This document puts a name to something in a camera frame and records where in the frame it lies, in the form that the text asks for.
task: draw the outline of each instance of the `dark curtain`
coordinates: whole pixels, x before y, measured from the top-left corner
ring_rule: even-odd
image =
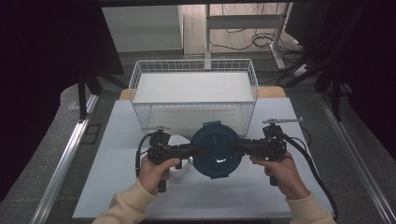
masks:
[[[396,160],[396,8],[371,1],[343,53],[349,103]]]
[[[86,68],[123,72],[99,6],[2,1],[0,29],[3,200],[51,125],[62,91]]]

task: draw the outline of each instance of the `white tabletop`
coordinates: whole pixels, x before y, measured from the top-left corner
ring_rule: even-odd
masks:
[[[247,138],[263,138],[265,119],[296,119],[288,98],[259,99]],[[304,136],[297,122],[280,124],[285,134]],[[92,169],[73,217],[97,217],[109,207],[114,193],[135,182],[134,154],[143,137],[129,101],[117,101],[107,124]],[[332,211],[304,157],[288,144],[300,175],[321,206]],[[182,176],[167,181],[167,191],[147,208],[152,219],[257,219],[290,217],[285,196],[269,184],[263,168],[242,159],[230,177],[210,179],[191,166]]]

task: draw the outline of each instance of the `person's right hand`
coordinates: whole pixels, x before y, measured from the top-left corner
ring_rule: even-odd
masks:
[[[310,192],[300,178],[293,157],[289,152],[285,153],[280,161],[266,161],[254,156],[250,156],[250,160],[253,164],[264,166],[265,174],[277,179],[277,185],[287,199],[295,200],[309,196]]]

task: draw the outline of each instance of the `beige sleeve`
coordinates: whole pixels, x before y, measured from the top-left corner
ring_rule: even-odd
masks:
[[[114,195],[110,208],[93,224],[139,223],[145,218],[145,208],[156,196],[148,193],[139,180],[130,188]]]
[[[314,195],[299,200],[288,200],[291,215],[291,224],[312,223],[312,224],[333,224],[332,214],[320,207]]]

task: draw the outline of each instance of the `wire basket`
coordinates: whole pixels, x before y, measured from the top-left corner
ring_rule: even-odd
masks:
[[[257,78],[248,59],[139,61],[129,96],[144,130],[164,126],[191,137],[203,123],[220,120],[245,136]]]

